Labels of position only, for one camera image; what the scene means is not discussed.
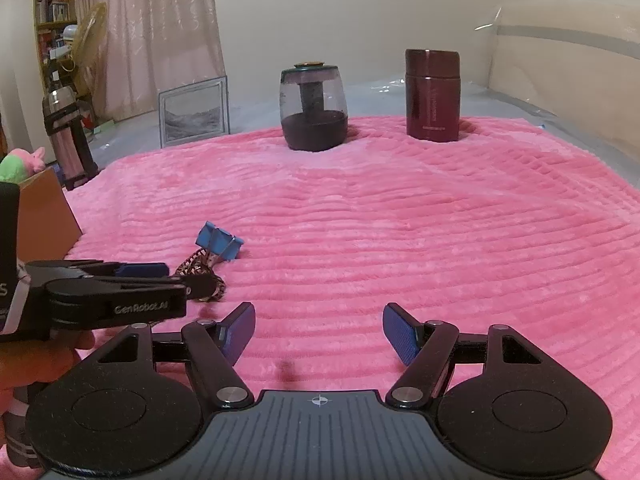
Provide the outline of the person's left hand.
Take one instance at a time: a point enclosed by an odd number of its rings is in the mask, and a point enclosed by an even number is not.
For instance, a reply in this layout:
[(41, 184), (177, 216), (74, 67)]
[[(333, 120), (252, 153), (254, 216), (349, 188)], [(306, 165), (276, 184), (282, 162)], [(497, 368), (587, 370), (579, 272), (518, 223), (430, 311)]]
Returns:
[(79, 350), (91, 350), (95, 343), (93, 332), (68, 330), (48, 341), (2, 342), (1, 413), (9, 408), (15, 388), (33, 382), (54, 382), (80, 361)]

